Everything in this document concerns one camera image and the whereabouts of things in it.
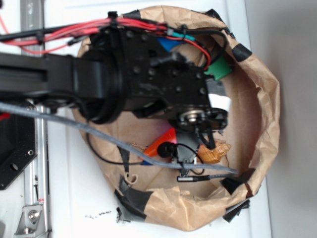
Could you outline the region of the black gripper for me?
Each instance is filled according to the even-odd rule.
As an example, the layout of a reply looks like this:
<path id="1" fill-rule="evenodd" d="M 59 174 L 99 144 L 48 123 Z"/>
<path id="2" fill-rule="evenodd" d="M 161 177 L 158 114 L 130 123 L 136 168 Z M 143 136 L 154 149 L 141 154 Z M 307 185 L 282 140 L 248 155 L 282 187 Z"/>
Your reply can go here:
<path id="1" fill-rule="evenodd" d="M 187 43 L 207 58 L 196 66 L 162 40 Z M 180 131 L 204 133 L 226 128 L 227 98 L 222 83 L 205 74 L 209 51 L 186 32 L 168 26 L 114 26 L 108 31 L 108 119 L 122 111 L 139 119 L 166 119 Z"/>

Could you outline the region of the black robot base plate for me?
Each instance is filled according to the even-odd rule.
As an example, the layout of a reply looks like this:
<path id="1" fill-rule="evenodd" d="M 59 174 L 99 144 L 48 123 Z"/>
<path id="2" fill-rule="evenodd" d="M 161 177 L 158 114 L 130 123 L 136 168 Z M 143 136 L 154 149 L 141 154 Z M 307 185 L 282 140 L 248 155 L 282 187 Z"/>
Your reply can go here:
<path id="1" fill-rule="evenodd" d="M 0 189 L 6 190 L 36 157 L 35 120 L 0 117 Z"/>

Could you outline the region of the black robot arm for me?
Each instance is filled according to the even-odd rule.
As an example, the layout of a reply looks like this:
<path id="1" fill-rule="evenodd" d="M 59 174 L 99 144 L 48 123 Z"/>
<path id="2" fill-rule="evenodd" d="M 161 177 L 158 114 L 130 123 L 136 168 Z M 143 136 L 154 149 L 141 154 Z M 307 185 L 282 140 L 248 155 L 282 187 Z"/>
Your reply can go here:
<path id="1" fill-rule="evenodd" d="M 0 99 L 76 107 L 97 124 L 131 112 L 188 132 L 224 129 L 230 107 L 223 84 L 202 67 L 168 51 L 162 37 L 125 28 L 91 36 L 79 58 L 1 54 Z"/>

